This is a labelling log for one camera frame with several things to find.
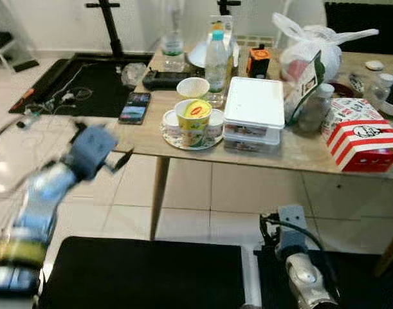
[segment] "white plastic bag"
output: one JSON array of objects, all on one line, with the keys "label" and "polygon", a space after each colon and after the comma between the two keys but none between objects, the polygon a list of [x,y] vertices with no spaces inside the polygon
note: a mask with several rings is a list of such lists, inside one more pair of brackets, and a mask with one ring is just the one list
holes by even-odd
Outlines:
[{"label": "white plastic bag", "polygon": [[339,44],[379,34],[377,29],[336,33],[320,25],[305,26],[302,29],[297,23],[279,13],[273,13],[272,21],[294,43],[282,52],[279,59],[282,64],[282,76],[288,80],[295,79],[292,71],[300,73],[301,68],[311,61],[319,50],[322,52],[321,61],[325,66],[324,80],[332,79],[339,70],[342,54]]}]

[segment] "table leg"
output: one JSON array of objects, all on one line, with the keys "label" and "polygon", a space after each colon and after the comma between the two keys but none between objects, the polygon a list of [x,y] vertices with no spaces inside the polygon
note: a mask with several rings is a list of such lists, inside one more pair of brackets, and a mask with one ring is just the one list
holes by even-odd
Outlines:
[{"label": "table leg", "polygon": [[385,253],[381,256],[378,264],[376,264],[374,269],[374,275],[376,277],[381,276],[389,267],[391,262],[393,262],[393,239],[387,247]]},{"label": "table leg", "polygon": [[159,156],[156,160],[155,184],[153,188],[151,240],[155,239],[158,228],[160,211],[162,209],[163,196],[165,195],[166,180],[169,170],[169,157]]}]

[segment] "white lid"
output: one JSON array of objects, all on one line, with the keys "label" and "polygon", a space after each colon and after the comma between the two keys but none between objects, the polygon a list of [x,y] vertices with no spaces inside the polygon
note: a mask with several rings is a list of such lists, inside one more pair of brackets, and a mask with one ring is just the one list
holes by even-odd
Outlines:
[{"label": "white lid", "polygon": [[259,143],[259,144],[267,144],[267,145],[279,145],[280,142],[280,131],[279,130],[271,130],[268,131],[268,134],[264,137],[251,137],[251,136],[242,136],[230,133],[223,133],[223,138],[225,140],[231,140],[234,142],[246,142],[246,143]]},{"label": "white lid", "polygon": [[379,75],[379,78],[386,87],[391,87],[391,85],[393,85],[393,75],[382,73]]},{"label": "white lid", "polygon": [[332,97],[335,88],[330,84],[321,84],[316,90],[316,95],[321,98],[330,98]]},{"label": "white lid", "polygon": [[244,126],[282,129],[285,124],[282,82],[233,77],[224,120]]}]

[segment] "cup with lemon graphic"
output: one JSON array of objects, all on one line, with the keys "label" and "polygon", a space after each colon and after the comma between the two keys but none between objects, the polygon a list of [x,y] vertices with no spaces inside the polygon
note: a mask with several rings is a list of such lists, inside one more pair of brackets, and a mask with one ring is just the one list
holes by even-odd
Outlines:
[{"label": "cup with lemon graphic", "polygon": [[205,141],[211,105],[204,100],[188,99],[175,105],[176,116],[182,136],[182,144],[187,147],[200,147]]}]

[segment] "blue bottle cap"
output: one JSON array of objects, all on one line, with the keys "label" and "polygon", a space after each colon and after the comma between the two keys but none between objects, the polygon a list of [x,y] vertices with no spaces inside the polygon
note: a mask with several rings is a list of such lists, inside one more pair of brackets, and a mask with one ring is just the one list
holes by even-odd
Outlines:
[{"label": "blue bottle cap", "polygon": [[223,40],[223,30],[214,30],[212,32],[212,40],[222,41]]}]

